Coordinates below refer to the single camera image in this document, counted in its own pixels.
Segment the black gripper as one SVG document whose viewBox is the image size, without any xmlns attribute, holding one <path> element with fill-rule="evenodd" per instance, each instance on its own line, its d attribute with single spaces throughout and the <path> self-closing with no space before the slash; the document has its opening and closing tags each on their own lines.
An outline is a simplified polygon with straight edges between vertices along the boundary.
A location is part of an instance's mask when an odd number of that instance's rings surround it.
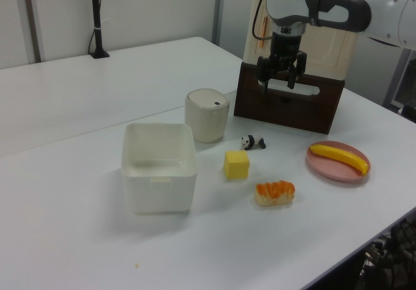
<svg viewBox="0 0 416 290">
<path fill-rule="evenodd" d="M 301 39 L 301 36 L 272 34 L 269 58 L 259 57 L 256 65 L 256 78 L 260 82 L 262 94 L 267 94 L 271 69 L 273 72 L 288 71 L 289 88 L 294 88 L 299 76 L 304 74 L 307 54 L 299 51 Z"/>
</svg>

